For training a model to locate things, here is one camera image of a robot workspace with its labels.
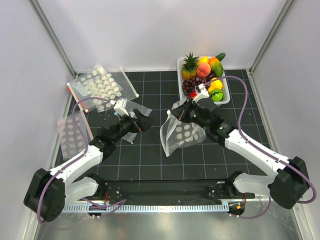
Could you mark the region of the white-dotted zip bag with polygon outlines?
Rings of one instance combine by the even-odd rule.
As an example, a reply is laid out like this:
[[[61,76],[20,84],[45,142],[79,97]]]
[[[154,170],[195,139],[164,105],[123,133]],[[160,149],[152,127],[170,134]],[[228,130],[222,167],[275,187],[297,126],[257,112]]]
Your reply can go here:
[[[167,110],[167,119],[160,127],[159,135],[165,156],[169,157],[175,150],[200,144],[206,139],[205,130],[195,123],[183,123]]]

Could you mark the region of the green toy watermelon ball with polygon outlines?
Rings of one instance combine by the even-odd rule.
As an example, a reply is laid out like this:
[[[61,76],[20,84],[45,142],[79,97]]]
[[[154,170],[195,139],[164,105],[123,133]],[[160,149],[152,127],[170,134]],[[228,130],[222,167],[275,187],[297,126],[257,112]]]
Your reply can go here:
[[[209,92],[209,97],[214,102],[221,102],[224,99],[224,92],[221,89],[213,89]]]

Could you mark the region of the orange green toy mango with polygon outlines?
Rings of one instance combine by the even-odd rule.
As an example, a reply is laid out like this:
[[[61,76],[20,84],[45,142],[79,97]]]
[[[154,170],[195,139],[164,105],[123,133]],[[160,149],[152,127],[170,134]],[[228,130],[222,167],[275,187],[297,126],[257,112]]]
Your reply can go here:
[[[208,64],[210,65],[211,72],[217,77],[221,77],[224,73],[223,65],[217,57],[209,59]]]

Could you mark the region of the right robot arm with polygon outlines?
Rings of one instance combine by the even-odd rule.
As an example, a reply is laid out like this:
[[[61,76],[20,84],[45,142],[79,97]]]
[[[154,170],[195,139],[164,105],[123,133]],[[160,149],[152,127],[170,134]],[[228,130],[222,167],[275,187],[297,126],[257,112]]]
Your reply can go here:
[[[219,109],[210,99],[198,102],[187,99],[182,105],[168,111],[185,124],[196,124],[214,143],[233,151],[260,168],[264,175],[235,173],[225,185],[230,198],[242,193],[267,196],[285,209],[291,209],[313,185],[306,163],[300,157],[292,159],[265,147],[221,118]]]

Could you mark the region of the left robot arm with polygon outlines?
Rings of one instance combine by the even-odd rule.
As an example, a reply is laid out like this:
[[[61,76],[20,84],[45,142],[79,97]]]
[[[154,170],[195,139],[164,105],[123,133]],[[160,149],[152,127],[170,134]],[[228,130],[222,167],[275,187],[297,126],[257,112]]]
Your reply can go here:
[[[34,173],[23,203],[36,214],[39,223],[52,222],[66,205],[85,197],[104,198],[107,190],[101,177],[89,174],[78,178],[106,160],[122,137],[128,133],[145,132],[153,124],[153,119],[138,109],[135,108],[133,113],[134,116],[112,115],[83,151],[57,167],[50,170],[40,168]]]

